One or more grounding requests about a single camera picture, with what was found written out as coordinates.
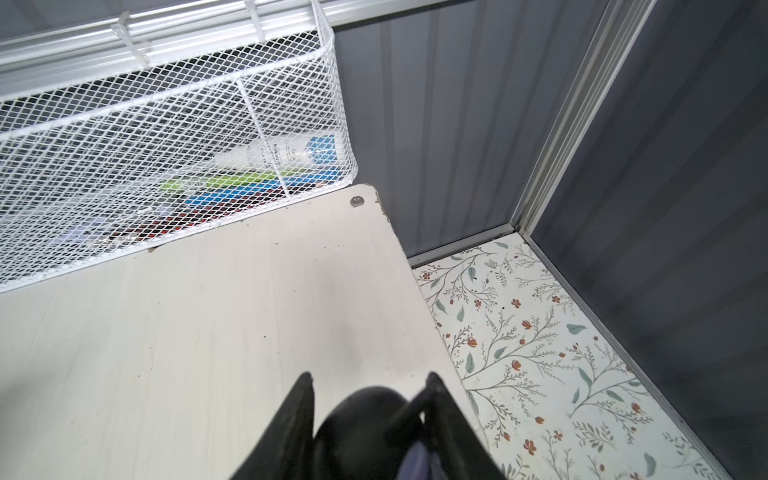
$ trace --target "floral patterned surface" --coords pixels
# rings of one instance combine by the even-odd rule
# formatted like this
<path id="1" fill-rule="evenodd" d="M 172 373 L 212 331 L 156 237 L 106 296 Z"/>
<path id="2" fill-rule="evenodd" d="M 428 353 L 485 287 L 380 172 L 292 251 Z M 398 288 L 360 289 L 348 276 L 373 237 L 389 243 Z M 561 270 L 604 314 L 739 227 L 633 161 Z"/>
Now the floral patterned surface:
<path id="1" fill-rule="evenodd" d="M 510 479 L 720 478 L 518 234 L 414 274 Z"/>

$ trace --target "metal clip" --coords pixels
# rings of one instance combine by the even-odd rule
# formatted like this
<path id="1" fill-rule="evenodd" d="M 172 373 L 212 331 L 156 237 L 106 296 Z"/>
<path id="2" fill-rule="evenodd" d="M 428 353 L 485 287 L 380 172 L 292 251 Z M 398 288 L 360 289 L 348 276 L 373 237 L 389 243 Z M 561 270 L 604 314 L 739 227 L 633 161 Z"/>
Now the metal clip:
<path id="1" fill-rule="evenodd" d="M 136 57 L 136 60 L 138 60 L 138 62 L 141 64 L 141 67 L 147 70 L 149 69 L 149 62 L 141 54 L 141 52 L 139 52 L 139 49 L 136 48 L 136 44 L 131 38 L 131 34 L 129 34 L 128 29 L 125 28 L 125 21 L 128 20 L 128 16 L 129 12 L 123 12 L 123 15 L 120 15 L 120 18 L 118 19 L 118 23 L 110 25 L 110 27 L 112 28 L 114 34 L 117 35 L 118 38 L 123 41 L 123 43 L 125 43 L 125 46 L 128 47 L 128 50 L 134 54 L 134 57 Z"/>
<path id="2" fill-rule="evenodd" d="M 261 22 L 259 21 L 259 14 L 256 13 L 256 3 L 254 0 L 243 0 L 245 9 L 250 14 L 250 19 L 253 21 L 253 27 L 256 29 L 256 36 L 259 38 L 260 43 L 264 43 L 266 38 L 264 37 L 264 30 L 261 29 Z"/>

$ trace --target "metal mesh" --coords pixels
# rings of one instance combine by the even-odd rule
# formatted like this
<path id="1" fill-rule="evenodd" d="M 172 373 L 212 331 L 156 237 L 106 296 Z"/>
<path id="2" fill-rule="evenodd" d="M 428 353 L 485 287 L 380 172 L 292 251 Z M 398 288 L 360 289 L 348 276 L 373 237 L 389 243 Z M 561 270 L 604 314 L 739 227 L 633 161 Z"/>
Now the metal mesh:
<path id="1" fill-rule="evenodd" d="M 0 107 L 0 290 L 352 182 L 333 31 Z"/>

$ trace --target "white tabletop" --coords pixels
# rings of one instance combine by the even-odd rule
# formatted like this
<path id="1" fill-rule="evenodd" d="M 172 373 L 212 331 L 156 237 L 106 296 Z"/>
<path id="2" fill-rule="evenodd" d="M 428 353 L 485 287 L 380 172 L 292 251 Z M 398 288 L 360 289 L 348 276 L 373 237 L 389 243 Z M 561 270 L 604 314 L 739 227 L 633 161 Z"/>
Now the white tabletop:
<path id="1" fill-rule="evenodd" d="M 0 294 L 0 478 L 228 478 L 305 370 L 315 428 L 435 371 L 479 430 L 373 187 Z"/>

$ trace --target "dark gray wall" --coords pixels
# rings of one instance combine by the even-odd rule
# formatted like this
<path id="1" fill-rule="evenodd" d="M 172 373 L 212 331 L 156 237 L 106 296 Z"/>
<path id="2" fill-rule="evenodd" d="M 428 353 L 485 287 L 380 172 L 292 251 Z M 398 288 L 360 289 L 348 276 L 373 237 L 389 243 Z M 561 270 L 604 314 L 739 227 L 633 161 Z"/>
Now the dark gray wall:
<path id="1" fill-rule="evenodd" d="M 605 0 L 475 0 L 336 35 L 357 181 L 411 256 L 509 222 Z"/>
<path id="2" fill-rule="evenodd" d="M 533 238 L 734 478 L 765 478 L 768 2 L 660 8 Z"/>

